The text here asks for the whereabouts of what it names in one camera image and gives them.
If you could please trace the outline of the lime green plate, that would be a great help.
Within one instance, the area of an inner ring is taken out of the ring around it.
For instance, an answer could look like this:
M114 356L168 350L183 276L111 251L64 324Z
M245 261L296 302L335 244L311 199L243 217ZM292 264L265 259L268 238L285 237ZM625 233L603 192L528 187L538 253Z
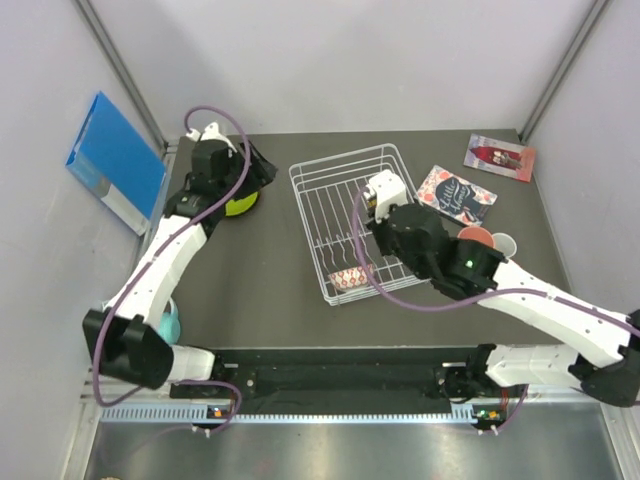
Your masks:
M254 192L238 200L229 200L225 205L225 216L233 218L249 212L258 202L259 192Z

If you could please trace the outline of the white wire dish rack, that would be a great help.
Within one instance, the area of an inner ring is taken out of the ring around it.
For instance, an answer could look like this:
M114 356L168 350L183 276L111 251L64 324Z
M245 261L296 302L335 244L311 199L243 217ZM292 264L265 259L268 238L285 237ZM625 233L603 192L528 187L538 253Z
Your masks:
M415 195L414 183L401 154L391 143L301 162L289 168L316 277L324 300L331 306L377 294L366 283L355 288L338 287L340 276L361 271L351 232L355 201L360 203L358 230L361 248L377 282L387 291L421 283L395 257L381 255L371 232L365 227L368 220L366 203L359 195L359 189L384 170L403 180L409 197Z

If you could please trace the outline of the red patterned white bowl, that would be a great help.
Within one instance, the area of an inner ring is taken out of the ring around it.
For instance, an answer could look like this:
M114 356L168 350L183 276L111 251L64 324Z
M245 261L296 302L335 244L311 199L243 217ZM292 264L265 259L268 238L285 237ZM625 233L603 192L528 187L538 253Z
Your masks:
M375 273L375 266L367 264L366 267L350 267L330 273L328 278L331 286L339 294L351 293L369 285L368 275Z

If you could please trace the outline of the pink plastic cup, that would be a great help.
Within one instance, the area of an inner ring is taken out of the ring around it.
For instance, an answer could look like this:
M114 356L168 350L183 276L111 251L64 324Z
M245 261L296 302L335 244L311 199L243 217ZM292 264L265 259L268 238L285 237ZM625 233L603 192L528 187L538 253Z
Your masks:
M480 226L467 226L462 228L457 234L457 238L461 240L473 240L490 248L495 247L493 235Z

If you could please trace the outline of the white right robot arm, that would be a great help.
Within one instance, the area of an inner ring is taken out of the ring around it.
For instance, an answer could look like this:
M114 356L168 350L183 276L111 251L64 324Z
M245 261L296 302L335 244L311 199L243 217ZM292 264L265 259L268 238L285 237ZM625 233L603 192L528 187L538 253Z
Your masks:
M639 395L639 315L596 307L536 278L482 243L454 238L417 203L367 205L367 229L383 255L427 279L450 308L475 303L507 314L556 345L478 346L454 376L481 396L539 384L580 390L603 403L633 406Z

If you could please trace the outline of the teal object behind arm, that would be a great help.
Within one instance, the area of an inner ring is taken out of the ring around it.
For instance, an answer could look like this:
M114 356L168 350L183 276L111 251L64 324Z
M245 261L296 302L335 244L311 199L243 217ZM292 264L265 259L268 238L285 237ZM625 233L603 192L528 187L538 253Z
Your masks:
M169 298L165 304L142 294L128 296L117 308L107 330L105 344L122 339L126 345L143 340L162 339L168 345L177 343L181 333L178 309Z

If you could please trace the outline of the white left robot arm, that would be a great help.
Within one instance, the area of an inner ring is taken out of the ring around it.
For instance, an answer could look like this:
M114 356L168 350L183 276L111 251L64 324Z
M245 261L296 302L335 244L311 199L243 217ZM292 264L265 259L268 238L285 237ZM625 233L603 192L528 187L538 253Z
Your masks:
M172 345L159 333L171 295L191 260L225 217L225 205L269 185L277 168L250 143L199 140L182 187L166 201L156 235L126 285L82 328L97 374L156 390L192 381L205 396L226 387L214 353Z

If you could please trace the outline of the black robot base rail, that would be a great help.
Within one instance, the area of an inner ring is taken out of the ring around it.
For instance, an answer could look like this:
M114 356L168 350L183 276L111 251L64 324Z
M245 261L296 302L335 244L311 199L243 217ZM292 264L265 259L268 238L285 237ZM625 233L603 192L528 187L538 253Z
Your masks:
M227 381L255 399L280 392L398 392L429 399L498 396L500 388L466 367L465 347L315 347L221 349L211 380Z

